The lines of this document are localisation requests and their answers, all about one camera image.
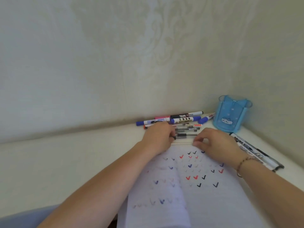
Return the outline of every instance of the cat sticker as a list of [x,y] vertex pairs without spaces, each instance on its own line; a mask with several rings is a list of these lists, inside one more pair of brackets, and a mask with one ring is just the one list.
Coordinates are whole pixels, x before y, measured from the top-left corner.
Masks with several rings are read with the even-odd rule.
[[222,122],[224,122],[225,124],[228,124],[228,125],[231,125],[231,124],[233,124],[233,122],[232,121],[230,121],[230,118],[222,118]]

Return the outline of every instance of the forearm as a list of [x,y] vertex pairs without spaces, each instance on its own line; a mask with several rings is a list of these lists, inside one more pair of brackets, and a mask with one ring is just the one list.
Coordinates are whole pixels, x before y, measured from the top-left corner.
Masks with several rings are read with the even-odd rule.
[[303,191],[254,160],[245,161],[239,173],[279,227],[302,227]]
[[107,227],[144,166],[150,152],[137,143],[68,197],[39,228]]

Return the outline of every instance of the blue pen holder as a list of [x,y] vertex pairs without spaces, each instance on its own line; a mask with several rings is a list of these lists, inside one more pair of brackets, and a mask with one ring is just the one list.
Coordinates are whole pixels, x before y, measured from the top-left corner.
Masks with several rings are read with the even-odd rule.
[[224,132],[236,133],[250,107],[252,107],[252,102],[247,99],[222,95],[219,97],[219,106],[213,125]]

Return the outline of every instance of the hand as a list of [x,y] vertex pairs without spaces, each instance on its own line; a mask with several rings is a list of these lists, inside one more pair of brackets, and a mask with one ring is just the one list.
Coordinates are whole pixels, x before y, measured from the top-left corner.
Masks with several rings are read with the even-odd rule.
[[242,151],[234,138],[220,130],[204,128],[193,140],[193,145],[204,150],[212,159],[236,169],[249,155]]
[[174,141],[172,136],[175,136],[173,126],[167,122],[157,122],[146,130],[141,143],[155,156],[169,149]]

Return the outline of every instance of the person's left hand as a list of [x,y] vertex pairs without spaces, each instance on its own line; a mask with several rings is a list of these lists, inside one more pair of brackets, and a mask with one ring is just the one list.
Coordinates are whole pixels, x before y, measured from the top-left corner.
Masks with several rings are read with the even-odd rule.
[[175,136],[173,126],[169,125],[168,122],[157,122],[146,130],[141,143],[149,152],[158,155],[169,149],[174,141],[172,136]]

